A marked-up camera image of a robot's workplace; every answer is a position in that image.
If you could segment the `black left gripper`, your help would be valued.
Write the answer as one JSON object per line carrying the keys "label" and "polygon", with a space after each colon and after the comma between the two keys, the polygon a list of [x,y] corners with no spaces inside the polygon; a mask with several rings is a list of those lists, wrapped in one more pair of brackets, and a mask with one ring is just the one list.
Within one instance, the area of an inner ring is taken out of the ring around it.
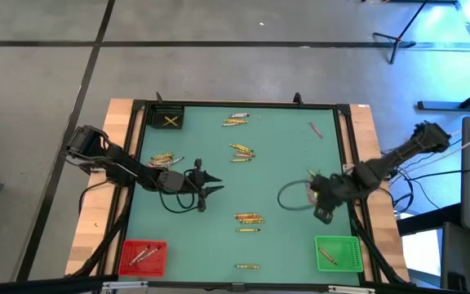
{"label": "black left gripper", "polygon": [[194,161],[193,168],[188,169],[184,172],[188,184],[193,188],[197,193],[197,210],[199,212],[204,212],[206,210],[206,199],[210,194],[213,194],[215,191],[223,189],[223,185],[217,185],[212,187],[204,188],[205,183],[209,182],[221,182],[222,180],[208,174],[206,171],[202,170],[202,160],[197,158]]}

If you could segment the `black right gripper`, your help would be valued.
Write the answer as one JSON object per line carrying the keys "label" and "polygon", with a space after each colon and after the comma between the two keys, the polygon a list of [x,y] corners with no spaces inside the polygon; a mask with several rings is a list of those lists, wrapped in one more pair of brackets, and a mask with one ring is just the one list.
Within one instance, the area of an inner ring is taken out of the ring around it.
{"label": "black right gripper", "polygon": [[318,174],[312,179],[310,189],[317,195],[313,215],[322,223],[329,225],[333,220],[334,210],[346,201],[343,196],[343,192],[346,191],[345,183],[340,175],[325,177]]}

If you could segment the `reddish brown crayon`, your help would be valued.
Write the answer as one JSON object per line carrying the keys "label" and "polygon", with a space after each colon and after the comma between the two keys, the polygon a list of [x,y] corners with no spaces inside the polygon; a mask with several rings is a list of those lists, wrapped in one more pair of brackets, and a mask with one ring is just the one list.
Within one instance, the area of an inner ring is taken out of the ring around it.
{"label": "reddish brown crayon", "polygon": [[337,261],[327,252],[325,251],[322,247],[318,248],[318,251],[333,265],[338,265]]}

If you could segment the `green plastic basket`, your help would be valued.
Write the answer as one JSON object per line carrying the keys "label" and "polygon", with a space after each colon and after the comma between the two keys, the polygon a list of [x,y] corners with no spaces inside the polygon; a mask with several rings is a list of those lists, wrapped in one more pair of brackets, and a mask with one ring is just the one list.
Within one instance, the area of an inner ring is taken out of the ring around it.
{"label": "green plastic basket", "polygon": [[[320,272],[361,273],[361,246],[355,236],[316,236],[314,238],[317,269]],[[333,265],[319,251],[322,247],[338,263]]]}

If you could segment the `green table mat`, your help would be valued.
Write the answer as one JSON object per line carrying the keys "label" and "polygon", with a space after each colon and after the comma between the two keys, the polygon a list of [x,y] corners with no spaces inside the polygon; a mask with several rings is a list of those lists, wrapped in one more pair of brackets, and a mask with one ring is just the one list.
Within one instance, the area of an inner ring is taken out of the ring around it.
{"label": "green table mat", "polygon": [[[329,109],[248,109],[248,123],[221,127],[230,108],[185,110],[179,130],[148,127],[140,159],[172,152],[184,160],[183,172],[197,158],[224,188],[209,195],[204,212],[185,212],[189,195],[134,190],[126,229],[129,239],[167,244],[166,282],[337,283],[356,285],[355,273],[320,272],[314,238],[348,236],[348,210],[339,207],[326,225],[313,215],[306,191],[307,169],[329,176],[342,167],[334,114]],[[308,125],[321,131],[320,139]],[[251,148],[250,162],[230,163],[241,153],[230,144]],[[241,224],[238,213],[258,213],[263,224]],[[238,228],[259,228],[237,233]],[[237,269],[237,264],[260,269]]]}

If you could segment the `black plastic basket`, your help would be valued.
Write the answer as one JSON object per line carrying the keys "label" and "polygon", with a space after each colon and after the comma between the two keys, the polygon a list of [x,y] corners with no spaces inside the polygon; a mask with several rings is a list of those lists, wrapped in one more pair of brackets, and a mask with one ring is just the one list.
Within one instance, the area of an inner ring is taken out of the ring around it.
{"label": "black plastic basket", "polygon": [[184,111],[183,105],[151,105],[148,111],[148,125],[161,129],[181,129]]}

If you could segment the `red plastic basket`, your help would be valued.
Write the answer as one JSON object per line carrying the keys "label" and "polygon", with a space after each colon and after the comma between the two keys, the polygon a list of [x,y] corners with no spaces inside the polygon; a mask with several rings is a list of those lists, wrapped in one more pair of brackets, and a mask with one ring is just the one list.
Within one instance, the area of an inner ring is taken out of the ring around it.
{"label": "red plastic basket", "polygon": [[[128,264],[146,246],[149,250],[159,247],[159,251],[152,254],[147,259],[137,262],[131,266]],[[161,278],[164,276],[166,268],[167,244],[158,240],[127,239],[123,242],[121,257],[118,266],[119,276]]]}

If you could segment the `grey cabinet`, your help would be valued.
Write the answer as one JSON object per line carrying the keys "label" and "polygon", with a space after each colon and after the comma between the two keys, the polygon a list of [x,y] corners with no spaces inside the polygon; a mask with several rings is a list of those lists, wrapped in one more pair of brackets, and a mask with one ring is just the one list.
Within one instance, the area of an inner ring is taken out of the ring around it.
{"label": "grey cabinet", "polygon": [[470,292],[470,229],[450,222],[442,230],[441,288]]}

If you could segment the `black tripod stand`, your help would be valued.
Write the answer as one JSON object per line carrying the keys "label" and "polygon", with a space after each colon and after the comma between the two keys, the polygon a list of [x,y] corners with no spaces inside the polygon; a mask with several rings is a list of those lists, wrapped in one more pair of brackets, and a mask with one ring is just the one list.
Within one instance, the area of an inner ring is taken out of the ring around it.
{"label": "black tripod stand", "polygon": [[417,17],[421,14],[423,9],[427,6],[428,3],[443,3],[443,4],[455,4],[457,0],[360,0],[362,3],[368,3],[370,5],[383,5],[389,2],[417,2],[419,8],[411,16],[410,20],[406,23],[405,27],[398,35],[389,35],[380,32],[373,32],[373,38],[382,38],[390,42],[392,46],[392,53],[388,59],[389,64],[393,64],[397,57],[397,53],[401,49],[433,49],[433,50],[456,50],[461,49],[463,44],[461,42],[417,42],[414,40],[405,40],[404,36],[415,22]]}

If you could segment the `black table frame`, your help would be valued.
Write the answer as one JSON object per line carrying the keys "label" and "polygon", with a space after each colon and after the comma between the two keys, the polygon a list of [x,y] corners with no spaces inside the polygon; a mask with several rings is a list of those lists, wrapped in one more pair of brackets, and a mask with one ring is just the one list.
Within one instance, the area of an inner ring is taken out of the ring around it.
{"label": "black table frame", "polygon": [[[183,105],[185,110],[189,106],[195,107],[221,107],[230,108],[232,114],[246,113],[248,109],[329,109],[335,118],[336,134],[339,140],[341,170],[347,163],[358,163],[380,155],[379,142],[373,122],[371,109],[368,105],[337,105],[337,104],[302,104],[299,102],[250,102],[250,101],[209,101],[209,100],[133,100],[113,99],[104,120],[103,129],[109,139],[131,154],[136,160],[140,159],[145,131],[148,127],[148,111],[151,105]],[[148,291],[157,287],[179,288],[183,294],[192,294],[197,289],[208,291],[230,291],[231,283],[235,282],[166,282],[161,278],[128,277],[118,275],[118,266],[121,257],[123,242],[129,239],[126,229],[131,213],[131,204],[138,184],[130,185],[124,189],[114,188],[111,185],[90,192],[88,201],[103,197],[106,202],[102,218],[113,221],[116,215],[122,216],[122,232],[112,243],[108,254],[106,270],[116,274],[120,282],[147,281]],[[392,201],[385,188],[373,192],[367,200],[359,203],[348,203],[341,207],[348,210],[351,233],[355,236],[352,218],[357,216],[367,228],[375,241],[376,247],[381,251],[389,265],[401,278],[408,278],[405,259],[402,251],[401,237],[398,233],[397,223],[392,209]],[[393,294],[393,288],[386,277],[380,273],[378,264],[372,261],[366,246],[361,246],[361,257],[364,270],[355,273],[359,277],[356,285],[337,283],[245,283],[248,292],[253,291],[306,291],[328,292],[329,285],[347,287],[374,288],[376,293]]]}

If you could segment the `silver metal bracket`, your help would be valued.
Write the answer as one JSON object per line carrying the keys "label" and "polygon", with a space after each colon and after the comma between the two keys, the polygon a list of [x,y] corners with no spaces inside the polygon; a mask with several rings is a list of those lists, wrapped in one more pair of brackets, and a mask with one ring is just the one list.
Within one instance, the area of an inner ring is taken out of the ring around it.
{"label": "silver metal bracket", "polygon": [[134,281],[134,282],[105,282],[102,284],[103,291],[122,290],[122,289],[136,289],[141,288],[148,291],[149,283],[147,281]]}
{"label": "silver metal bracket", "polygon": [[376,294],[374,288],[329,285],[328,292],[339,294]]}

